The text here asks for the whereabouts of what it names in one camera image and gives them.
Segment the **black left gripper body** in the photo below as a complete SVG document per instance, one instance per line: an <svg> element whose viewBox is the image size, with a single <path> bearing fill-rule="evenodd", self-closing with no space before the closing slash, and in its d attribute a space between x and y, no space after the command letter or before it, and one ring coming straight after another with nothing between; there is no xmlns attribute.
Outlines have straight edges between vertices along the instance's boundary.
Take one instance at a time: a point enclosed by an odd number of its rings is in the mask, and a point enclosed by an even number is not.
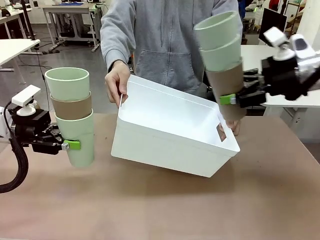
<svg viewBox="0 0 320 240"><path fill-rule="evenodd" d="M11 130L23 147L31 145L34 152L49 155L56 155L62 150L63 137L50 134L50 124L57 123L51 121L48 111L36 109L29 116L19 116L17 109L11 109L9 113L14 124Z"/></svg>

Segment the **person's left hand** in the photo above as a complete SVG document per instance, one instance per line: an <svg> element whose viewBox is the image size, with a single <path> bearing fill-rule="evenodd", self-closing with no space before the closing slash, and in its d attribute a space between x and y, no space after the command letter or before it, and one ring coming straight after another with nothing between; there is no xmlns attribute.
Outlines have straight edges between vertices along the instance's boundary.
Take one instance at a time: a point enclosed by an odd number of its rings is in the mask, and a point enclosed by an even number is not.
<svg viewBox="0 0 320 240"><path fill-rule="evenodd" d="M240 120L227 120L226 125L232 130L234 136L238 136L240 132L241 121Z"/></svg>

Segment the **person's right hand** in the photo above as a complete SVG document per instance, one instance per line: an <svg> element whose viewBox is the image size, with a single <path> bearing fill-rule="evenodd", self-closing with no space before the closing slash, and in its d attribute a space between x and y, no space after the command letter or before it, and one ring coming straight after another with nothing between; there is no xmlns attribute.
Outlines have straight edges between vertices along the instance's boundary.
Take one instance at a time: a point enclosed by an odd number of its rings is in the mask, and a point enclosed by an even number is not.
<svg viewBox="0 0 320 240"><path fill-rule="evenodd" d="M123 61L117 60L105 76L109 101L115 103L118 108L128 98L127 83L130 75L129 67Z"/></svg>

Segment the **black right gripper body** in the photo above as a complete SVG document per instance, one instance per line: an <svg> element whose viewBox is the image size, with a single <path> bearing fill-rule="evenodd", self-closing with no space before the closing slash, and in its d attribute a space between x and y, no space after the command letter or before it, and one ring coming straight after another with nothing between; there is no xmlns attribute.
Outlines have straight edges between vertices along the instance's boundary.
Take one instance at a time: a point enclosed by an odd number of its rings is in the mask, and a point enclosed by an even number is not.
<svg viewBox="0 0 320 240"><path fill-rule="evenodd" d="M261 61L261 70L266 92L271 96L283 95L288 101L307 96L315 90L320 80L320 68L300 65L296 57L275 60L272 56Z"/></svg>

